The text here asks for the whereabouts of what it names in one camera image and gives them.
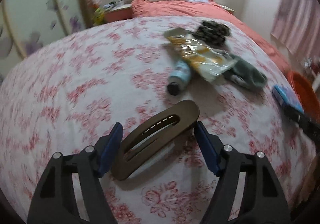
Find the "brown hair clip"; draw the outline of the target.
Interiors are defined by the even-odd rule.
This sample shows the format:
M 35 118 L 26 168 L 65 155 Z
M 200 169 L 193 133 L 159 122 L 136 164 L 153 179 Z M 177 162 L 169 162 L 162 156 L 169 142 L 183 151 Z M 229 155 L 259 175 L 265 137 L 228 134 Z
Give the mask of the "brown hair clip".
M 122 142 L 111 168 L 116 180 L 123 181 L 147 160 L 197 122 L 200 109 L 192 100 L 183 100 L 154 115 Z

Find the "black daisy-print cloth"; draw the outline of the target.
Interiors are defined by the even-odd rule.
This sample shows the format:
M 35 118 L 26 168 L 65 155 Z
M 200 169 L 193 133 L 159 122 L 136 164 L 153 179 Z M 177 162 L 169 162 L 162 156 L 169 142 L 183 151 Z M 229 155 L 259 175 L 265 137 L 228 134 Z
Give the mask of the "black daisy-print cloth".
M 225 24 L 203 20 L 197 30 L 191 34 L 195 39 L 204 41 L 208 45 L 223 46 L 226 38 L 231 36 L 231 30 Z

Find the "light blue cream tube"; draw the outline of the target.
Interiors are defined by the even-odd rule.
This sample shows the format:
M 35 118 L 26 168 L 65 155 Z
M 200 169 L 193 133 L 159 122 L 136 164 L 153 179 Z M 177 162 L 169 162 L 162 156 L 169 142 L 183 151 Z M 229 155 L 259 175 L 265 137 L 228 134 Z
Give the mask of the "light blue cream tube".
M 189 85 L 192 76 L 193 70 L 188 63 L 183 60 L 177 61 L 174 70 L 168 77 L 168 93 L 173 96 L 179 95 Z

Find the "orange plastic basket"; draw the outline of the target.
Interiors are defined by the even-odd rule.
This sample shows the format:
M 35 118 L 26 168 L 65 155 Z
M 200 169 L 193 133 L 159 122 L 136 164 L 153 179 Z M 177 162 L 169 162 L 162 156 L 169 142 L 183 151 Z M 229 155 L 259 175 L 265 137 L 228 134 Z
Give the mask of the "orange plastic basket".
M 289 71 L 286 78 L 300 100 L 304 112 L 319 124 L 319 100 L 310 82 L 300 73 L 294 71 Z

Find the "teal green sock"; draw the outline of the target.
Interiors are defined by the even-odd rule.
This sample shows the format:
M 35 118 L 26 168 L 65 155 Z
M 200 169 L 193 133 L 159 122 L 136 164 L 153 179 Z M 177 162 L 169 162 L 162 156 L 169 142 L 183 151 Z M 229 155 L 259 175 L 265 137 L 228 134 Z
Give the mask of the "teal green sock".
M 230 56 L 236 60 L 236 63 L 231 69 L 223 73 L 224 78 L 247 90 L 262 91 L 267 85 L 266 75 L 240 56 L 234 54 L 230 54 Z

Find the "pink striped curtain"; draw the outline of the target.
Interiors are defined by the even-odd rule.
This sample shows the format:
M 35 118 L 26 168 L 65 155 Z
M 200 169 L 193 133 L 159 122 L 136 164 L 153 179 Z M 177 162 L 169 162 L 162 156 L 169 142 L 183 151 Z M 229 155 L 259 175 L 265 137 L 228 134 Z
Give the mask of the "pink striped curtain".
M 298 61 L 319 56 L 319 2 L 281 0 L 271 35 Z

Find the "floral white pink bedsheet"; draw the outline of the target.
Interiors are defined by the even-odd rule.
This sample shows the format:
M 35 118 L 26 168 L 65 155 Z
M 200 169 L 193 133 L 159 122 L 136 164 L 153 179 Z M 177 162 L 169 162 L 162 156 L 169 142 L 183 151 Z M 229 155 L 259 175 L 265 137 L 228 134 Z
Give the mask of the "floral white pink bedsheet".
M 182 94 L 168 94 L 175 59 L 164 32 L 195 30 L 200 22 L 183 16 L 114 22 L 47 45 L 12 68 L 1 85 L 1 189 L 21 219 L 54 152 L 77 153 L 117 122 L 129 134 L 185 99 L 195 101 L 200 120 L 224 143 L 244 153 L 264 152 L 288 203 L 294 203 L 316 149 L 272 96 L 273 86 L 290 84 L 286 66 L 268 56 L 270 44 L 222 18 L 231 30 L 229 50 L 263 72 L 266 87 L 254 93 L 195 76 Z

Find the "yellow snack bag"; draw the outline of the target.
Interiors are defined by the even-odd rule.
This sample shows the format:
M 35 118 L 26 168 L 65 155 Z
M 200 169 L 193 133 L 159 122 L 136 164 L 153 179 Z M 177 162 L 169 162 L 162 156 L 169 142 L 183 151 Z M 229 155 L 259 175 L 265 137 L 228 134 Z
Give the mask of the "yellow snack bag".
M 164 37 L 181 59 L 209 83 L 232 69 L 238 61 L 228 52 L 212 48 L 180 27 L 165 31 Z

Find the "floral glass wardrobe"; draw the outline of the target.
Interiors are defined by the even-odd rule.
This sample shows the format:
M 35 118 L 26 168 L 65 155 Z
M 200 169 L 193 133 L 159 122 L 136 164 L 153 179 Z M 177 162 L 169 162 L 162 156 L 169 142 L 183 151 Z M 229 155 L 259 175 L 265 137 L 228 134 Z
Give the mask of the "floral glass wardrobe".
M 2 0 L 1 79 L 43 46 L 85 27 L 79 0 Z

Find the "pink white nightstand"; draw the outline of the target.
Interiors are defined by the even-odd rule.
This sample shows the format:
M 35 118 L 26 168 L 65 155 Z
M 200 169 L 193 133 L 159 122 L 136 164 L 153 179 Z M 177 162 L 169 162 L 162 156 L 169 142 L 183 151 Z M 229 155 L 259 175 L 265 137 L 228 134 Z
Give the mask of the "pink white nightstand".
M 120 20 L 131 19 L 133 16 L 131 4 L 124 4 L 113 8 L 104 9 L 104 22 L 112 23 Z

